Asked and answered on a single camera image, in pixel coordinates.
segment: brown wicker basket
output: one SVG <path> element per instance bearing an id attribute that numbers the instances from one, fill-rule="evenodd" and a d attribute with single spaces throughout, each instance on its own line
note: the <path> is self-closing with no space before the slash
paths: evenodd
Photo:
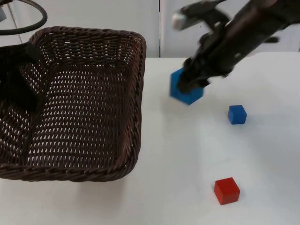
<path id="1" fill-rule="evenodd" d="M 146 42 L 134 32 L 52 27 L 30 39 L 39 64 L 22 68 L 37 112 L 0 102 L 0 177 L 110 181 L 141 146 Z"/>

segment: black cable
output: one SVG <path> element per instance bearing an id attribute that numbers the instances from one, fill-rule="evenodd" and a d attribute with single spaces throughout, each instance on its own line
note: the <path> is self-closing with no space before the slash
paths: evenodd
<path id="1" fill-rule="evenodd" d="M 30 31 L 33 31 L 33 30 L 36 30 L 36 29 L 40 28 L 41 26 L 43 26 L 47 22 L 48 15 L 47 15 L 47 12 L 43 9 L 43 7 L 41 7 L 39 4 L 35 3 L 32 0 L 19 0 L 19 1 L 27 3 L 31 6 L 33 6 L 34 8 L 36 8 L 42 14 L 43 18 L 39 22 L 37 22 L 33 25 L 30 25 L 30 26 L 27 26 L 27 27 L 22 27 L 22 28 L 18 28 L 18 29 L 11 29 L 11 30 L 0 30 L 0 36 L 1 35 L 23 34 L 23 33 L 26 33 L 26 32 L 30 32 Z"/>

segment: white wall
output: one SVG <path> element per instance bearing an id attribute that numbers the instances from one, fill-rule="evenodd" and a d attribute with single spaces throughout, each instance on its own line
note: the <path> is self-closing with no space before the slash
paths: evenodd
<path id="1" fill-rule="evenodd" d="M 7 18 L 0 22 L 0 30 L 15 29 L 14 21 L 9 13 L 8 5 L 4 5 L 3 9 Z M 0 46 L 17 45 L 20 43 L 21 41 L 18 35 L 0 36 Z"/>
<path id="2" fill-rule="evenodd" d="M 159 56 L 158 0 L 35 0 L 48 13 L 44 27 L 69 26 L 110 28 L 141 33 L 147 41 L 147 56 Z M 18 27 L 37 22 L 41 16 L 34 8 L 14 1 Z M 22 34 L 26 42 L 34 33 Z"/>
<path id="3" fill-rule="evenodd" d="M 172 29 L 172 15 L 181 7 L 197 0 L 161 0 L 161 56 L 190 57 L 198 48 L 200 37 L 209 30 L 204 23 L 195 25 L 183 31 Z M 228 0 L 218 8 L 234 16 L 248 0 Z M 300 48 L 300 26 L 292 26 L 277 34 L 280 42 L 263 44 L 255 52 L 264 51 L 298 51 Z"/>

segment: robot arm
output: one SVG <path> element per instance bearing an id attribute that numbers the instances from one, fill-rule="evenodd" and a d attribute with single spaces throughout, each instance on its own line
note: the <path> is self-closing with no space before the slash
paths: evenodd
<path id="1" fill-rule="evenodd" d="M 212 30 L 201 37 L 195 56 L 184 63 L 177 85 L 183 93 L 206 87 L 210 77 L 228 76 L 275 32 L 300 23 L 300 0 L 250 0 L 231 21 L 216 9 L 222 1 L 200 1 L 183 7 L 173 17 L 176 30 L 201 21 Z"/>

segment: wicker basket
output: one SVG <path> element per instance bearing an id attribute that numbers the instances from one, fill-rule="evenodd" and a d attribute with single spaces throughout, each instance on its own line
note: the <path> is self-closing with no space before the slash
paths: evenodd
<path id="1" fill-rule="evenodd" d="M 110 181 L 134 168 L 141 146 L 146 42 L 134 32 L 52 27 L 22 73 L 37 112 L 0 102 L 0 177 Z"/>

